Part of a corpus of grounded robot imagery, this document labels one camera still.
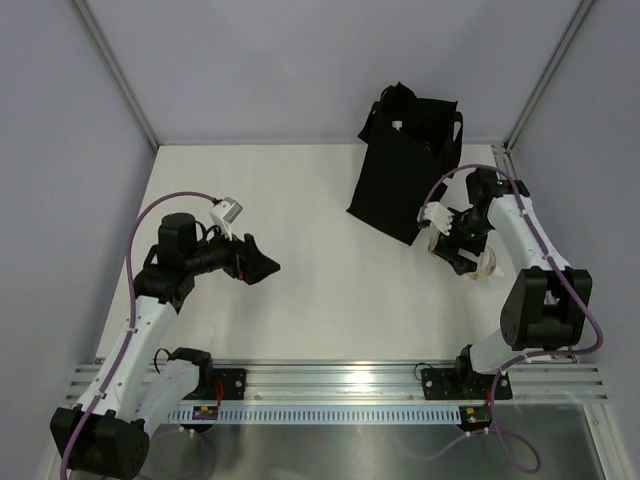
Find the red dish soap bottle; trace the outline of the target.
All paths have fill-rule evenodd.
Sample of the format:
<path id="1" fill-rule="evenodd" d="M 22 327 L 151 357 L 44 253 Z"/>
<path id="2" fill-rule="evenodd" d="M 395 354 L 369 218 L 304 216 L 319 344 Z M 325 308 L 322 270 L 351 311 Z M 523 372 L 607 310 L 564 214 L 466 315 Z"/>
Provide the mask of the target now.
<path id="1" fill-rule="evenodd" d="M 441 155 L 441 151 L 443 148 L 443 145 L 439 142 L 432 142 L 432 141 L 424 141 L 422 143 L 422 146 L 425 148 L 425 150 L 432 156 L 434 156 L 435 158 L 439 158 Z"/>

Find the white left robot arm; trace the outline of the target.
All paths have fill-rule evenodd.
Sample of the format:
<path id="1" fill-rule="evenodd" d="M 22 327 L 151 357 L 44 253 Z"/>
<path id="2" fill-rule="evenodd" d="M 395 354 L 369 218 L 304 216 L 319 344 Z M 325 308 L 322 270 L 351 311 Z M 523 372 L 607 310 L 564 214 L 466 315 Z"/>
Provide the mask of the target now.
<path id="1" fill-rule="evenodd" d="M 208 352 L 180 347 L 149 386 L 142 381 L 152 354 L 177 320 L 199 275 L 217 270 L 248 285 L 278 272 L 254 237 L 221 225 L 199 239 L 189 213 L 165 216 L 158 241 L 130 286 L 128 318 L 91 385 L 72 407 L 60 407 L 50 430 L 61 456 L 60 476 L 82 471 L 133 479 L 141 471 L 152 436 L 187 396 L 208 396 L 215 385 Z"/>

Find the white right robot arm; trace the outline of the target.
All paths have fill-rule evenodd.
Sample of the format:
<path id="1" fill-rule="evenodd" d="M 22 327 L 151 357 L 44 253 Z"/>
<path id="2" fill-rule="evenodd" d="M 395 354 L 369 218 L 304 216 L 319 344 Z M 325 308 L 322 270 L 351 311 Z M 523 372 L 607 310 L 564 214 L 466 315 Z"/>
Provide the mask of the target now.
<path id="1" fill-rule="evenodd" d="M 447 262 L 461 277 L 480 278 L 481 257 L 491 253 L 487 246 L 489 232 L 496 231 L 518 274 L 500 313 L 500 328 L 481 342 L 466 345 L 456 357 L 455 367 L 443 387 L 452 394 L 474 397 L 484 390 L 489 374 L 506 369 L 517 362 L 556 354 L 563 347 L 575 346 L 582 335 L 587 316 L 596 331 L 596 346 L 601 331 L 592 322 L 587 304 L 592 279 L 586 270 L 572 269 L 552 248 L 534 214 L 525 185 L 496 167 L 480 164 L 457 166 L 448 172 L 439 166 L 384 167 L 363 165 L 347 212 L 400 242 L 411 245 L 419 230 L 433 227 L 429 251 Z M 463 170 L 473 169 L 466 177 L 470 207 L 463 211 L 448 209 L 440 203 L 445 194 L 445 181 Z M 389 275 L 373 271 L 380 263 L 375 255 L 365 255 L 358 247 L 357 255 L 348 255 L 330 271 L 329 280 L 340 300 L 351 295 L 359 280 L 380 280 L 379 292 L 364 297 L 358 311 L 348 315 L 348 322 L 380 320 L 386 334 L 407 327 L 409 313 L 415 305 L 393 303 L 400 292 L 417 292 L 409 280 L 391 285 Z M 344 280 L 347 267 L 358 267 L 354 279 Z"/>

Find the amber pump soap bottle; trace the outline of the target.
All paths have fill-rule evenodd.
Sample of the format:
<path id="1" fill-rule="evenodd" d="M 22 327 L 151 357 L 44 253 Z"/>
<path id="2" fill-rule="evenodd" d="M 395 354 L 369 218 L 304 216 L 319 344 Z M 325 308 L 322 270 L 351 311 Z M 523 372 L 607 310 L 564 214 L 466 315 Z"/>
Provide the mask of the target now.
<path id="1" fill-rule="evenodd" d="M 428 244 L 428 251 L 432 255 L 434 255 L 432 253 L 432 249 L 435 246 L 435 243 L 438 239 L 447 239 L 447 236 L 438 232 L 431 237 Z M 491 277 L 492 275 L 497 275 L 498 277 L 503 275 L 503 273 L 497 266 L 497 256 L 494 250 L 490 246 L 486 246 L 484 253 L 479 257 L 480 257 L 480 265 L 476 272 L 471 274 L 466 274 L 466 275 L 458 275 L 458 276 L 461 276 L 463 278 L 467 278 L 473 281 L 480 281 L 488 277 Z"/>

